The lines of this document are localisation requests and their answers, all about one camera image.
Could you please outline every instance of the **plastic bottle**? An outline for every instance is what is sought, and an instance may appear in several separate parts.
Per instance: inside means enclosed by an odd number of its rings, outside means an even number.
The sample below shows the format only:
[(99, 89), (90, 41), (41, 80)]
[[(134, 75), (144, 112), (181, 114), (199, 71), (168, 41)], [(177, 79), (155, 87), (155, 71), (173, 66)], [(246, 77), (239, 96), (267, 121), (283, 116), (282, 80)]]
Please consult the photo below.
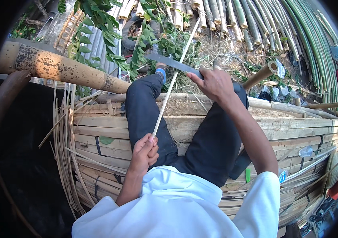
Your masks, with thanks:
[(307, 145), (303, 149), (299, 150), (299, 156), (300, 157), (307, 157), (312, 155), (312, 146)]

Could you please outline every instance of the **hand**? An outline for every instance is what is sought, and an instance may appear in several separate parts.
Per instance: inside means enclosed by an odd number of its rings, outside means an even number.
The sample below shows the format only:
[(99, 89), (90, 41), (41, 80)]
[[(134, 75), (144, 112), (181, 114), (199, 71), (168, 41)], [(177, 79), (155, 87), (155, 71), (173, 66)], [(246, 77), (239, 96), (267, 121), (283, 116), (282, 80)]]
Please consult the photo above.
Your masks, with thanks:
[(153, 138), (151, 133), (136, 142), (128, 167), (129, 172), (138, 176), (144, 176), (147, 173), (149, 166), (156, 163), (158, 159), (157, 142), (158, 138)]
[(229, 101), (233, 96), (237, 96), (234, 92), (231, 76), (224, 70), (208, 70), (200, 68), (200, 73), (205, 80), (200, 79), (193, 73), (187, 73), (188, 76), (198, 88), (211, 100), (218, 104), (223, 104)]

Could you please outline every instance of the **right hand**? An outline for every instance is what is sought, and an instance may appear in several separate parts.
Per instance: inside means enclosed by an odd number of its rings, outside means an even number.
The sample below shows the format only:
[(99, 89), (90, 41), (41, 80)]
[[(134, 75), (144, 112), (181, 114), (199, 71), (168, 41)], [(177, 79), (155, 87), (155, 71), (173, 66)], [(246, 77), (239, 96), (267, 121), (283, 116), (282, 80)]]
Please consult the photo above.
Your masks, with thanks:
[(198, 88), (211, 100), (221, 104), (227, 102), (234, 95), (236, 96), (231, 76), (226, 71), (200, 68), (200, 73), (204, 80), (193, 73), (187, 73), (186, 76), (197, 84)]

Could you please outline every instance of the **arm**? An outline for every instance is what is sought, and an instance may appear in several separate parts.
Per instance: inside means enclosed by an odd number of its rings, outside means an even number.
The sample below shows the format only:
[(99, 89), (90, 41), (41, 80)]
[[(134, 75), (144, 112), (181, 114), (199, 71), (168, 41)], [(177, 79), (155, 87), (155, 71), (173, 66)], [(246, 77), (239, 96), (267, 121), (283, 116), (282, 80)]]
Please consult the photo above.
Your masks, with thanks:
[(116, 199), (118, 206), (138, 198), (143, 176), (147, 173), (149, 166), (156, 163), (158, 159), (158, 138), (151, 135), (151, 133), (146, 134), (135, 144), (123, 187)]
[(221, 106), (234, 121), (242, 143), (257, 174), (270, 171), (278, 175), (278, 161), (266, 135), (234, 92), (230, 75), (223, 70), (201, 68), (205, 80), (192, 73), (187, 76), (205, 95)]

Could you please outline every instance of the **tire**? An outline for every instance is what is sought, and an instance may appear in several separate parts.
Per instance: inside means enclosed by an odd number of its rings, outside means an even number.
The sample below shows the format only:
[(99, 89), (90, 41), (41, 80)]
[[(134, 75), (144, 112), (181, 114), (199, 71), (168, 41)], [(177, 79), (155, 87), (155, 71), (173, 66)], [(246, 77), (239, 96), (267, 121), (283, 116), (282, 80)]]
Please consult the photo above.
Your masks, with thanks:
[[(129, 40), (128, 39), (128, 32), (130, 27), (135, 24), (135, 23), (139, 23), (142, 22), (143, 18), (140, 18), (139, 16), (134, 16), (132, 17), (123, 27), (123, 31), (121, 32), (121, 43), (123, 43), (123, 46), (129, 50), (134, 50), (135, 48), (135, 44), (136, 44), (136, 40)], [(158, 39), (161, 34), (160, 34), (160, 29), (161, 26), (159, 23), (157, 23), (156, 21), (151, 20), (149, 22), (150, 27), (152, 27), (153, 29), (153, 34), (156, 36), (156, 38)], [(144, 44), (147, 45), (147, 48), (149, 47), (149, 44), (147, 41), (144, 41)]]

